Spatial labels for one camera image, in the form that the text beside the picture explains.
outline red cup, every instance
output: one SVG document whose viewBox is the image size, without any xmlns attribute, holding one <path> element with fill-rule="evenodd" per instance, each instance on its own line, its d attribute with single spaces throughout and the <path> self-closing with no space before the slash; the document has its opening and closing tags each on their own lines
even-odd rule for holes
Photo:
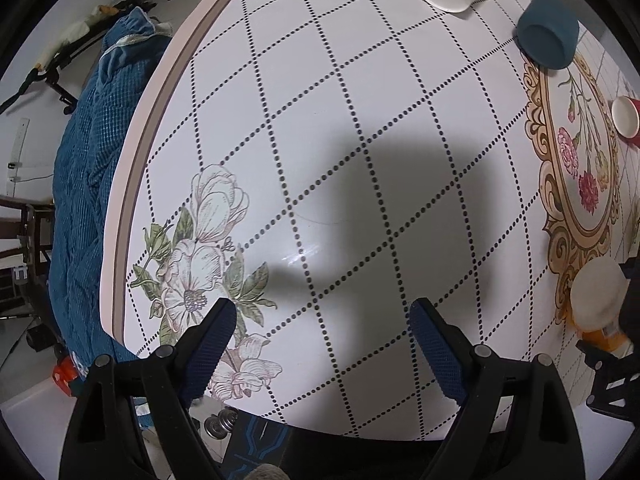
<svg viewBox="0 0 640 480">
<path fill-rule="evenodd" d="M 640 146 L 640 101 L 627 96 L 616 98 L 611 105 L 611 117 L 618 133 L 636 146 Z"/>
</svg>

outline table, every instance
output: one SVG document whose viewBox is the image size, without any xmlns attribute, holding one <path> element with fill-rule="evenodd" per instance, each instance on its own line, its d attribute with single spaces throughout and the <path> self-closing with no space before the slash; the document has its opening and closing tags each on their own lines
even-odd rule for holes
<svg viewBox="0 0 640 480">
<path fill-rule="evenodd" d="M 633 93 L 584 27 L 574 63 L 514 44 L 530 0 L 203 0 L 132 120 L 111 189 L 107 332 L 139 356 L 238 305 L 207 393 L 294 426 L 443 438 L 457 406 L 408 329 L 427 297 L 501 356 L 591 371 L 567 322 L 588 258 L 626 259 Z M 503 399 L 495 428 L 503 428 Z"/>
</svg>

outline blue cup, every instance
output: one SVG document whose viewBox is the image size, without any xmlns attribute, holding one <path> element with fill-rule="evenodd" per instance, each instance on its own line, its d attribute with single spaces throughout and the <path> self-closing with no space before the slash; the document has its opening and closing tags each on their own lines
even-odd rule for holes
<svg viewBox="0 0 640 480">
<path fill-rule="evenodd" d="M 532 0 L 516 26 L 520 48 L 552 70 L 567 68 L 574 60 L 579 33 L 578 18 L 558 0 Z"/>
</svg>

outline blue blanket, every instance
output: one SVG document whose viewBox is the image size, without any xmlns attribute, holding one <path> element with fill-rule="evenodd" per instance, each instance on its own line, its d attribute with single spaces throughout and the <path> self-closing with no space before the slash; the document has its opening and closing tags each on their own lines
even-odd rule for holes
<svg viewBox="0 0 640 480">
<path fill-rule="evenodd" d="M 135 355 L 100 325 L 102 238 L 111 181 L 136 105 L 170 41 L 139 8 L 102 40 L 102 57 L 66 126 L 53 177 L 56 229 L 49 273 L 54 315 L 82 375 L 100 354 Z"/>
</svg>

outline flower center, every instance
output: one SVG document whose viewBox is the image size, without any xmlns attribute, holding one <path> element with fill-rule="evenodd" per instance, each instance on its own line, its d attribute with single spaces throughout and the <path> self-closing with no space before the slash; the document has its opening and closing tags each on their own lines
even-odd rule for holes
<svg viewBox="0 0 640 480">
<path fill-rule="evenodd" d="M 187 312 L 202 310 L 207 304 L 207 298 L 199 290 L 184 291 L 184 307 Z"/>
</svg>

